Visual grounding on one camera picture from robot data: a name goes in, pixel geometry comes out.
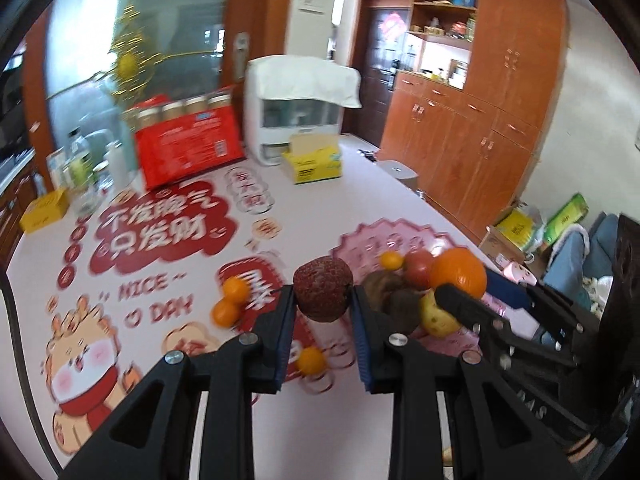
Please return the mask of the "person right hand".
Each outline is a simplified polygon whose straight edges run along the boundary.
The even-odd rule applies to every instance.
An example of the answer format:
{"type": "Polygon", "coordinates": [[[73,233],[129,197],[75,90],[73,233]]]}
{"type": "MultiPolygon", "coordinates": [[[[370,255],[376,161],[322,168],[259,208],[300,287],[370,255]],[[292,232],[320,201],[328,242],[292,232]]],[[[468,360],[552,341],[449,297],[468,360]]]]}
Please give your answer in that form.
{"type": "Polygon", "coordinates": [[[587,434],[575,444],[564,451],[568,461],[572,464],[588,457],[599,445],[598,439],[592,434],[587,434]]]}

